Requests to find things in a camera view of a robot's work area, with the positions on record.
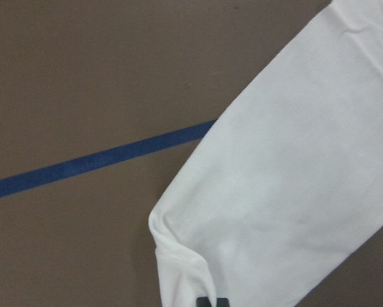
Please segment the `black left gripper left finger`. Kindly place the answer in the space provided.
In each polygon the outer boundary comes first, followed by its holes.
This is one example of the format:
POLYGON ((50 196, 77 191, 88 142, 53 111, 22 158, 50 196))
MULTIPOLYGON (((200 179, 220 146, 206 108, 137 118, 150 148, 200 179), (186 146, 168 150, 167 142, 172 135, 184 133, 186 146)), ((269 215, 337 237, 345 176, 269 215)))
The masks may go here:
POLYGON ((210 307, 210 300, 208 297, 198 297, 196 299, 196 307, 210 307))

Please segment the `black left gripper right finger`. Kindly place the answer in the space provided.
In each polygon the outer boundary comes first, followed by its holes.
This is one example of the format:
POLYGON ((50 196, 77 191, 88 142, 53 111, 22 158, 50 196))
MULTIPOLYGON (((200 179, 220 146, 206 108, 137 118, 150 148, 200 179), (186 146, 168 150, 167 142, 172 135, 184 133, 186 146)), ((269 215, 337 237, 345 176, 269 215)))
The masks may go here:
POLYGON ((229 299, 226 297, 218 297, 216 307, 230 307, 229 299))

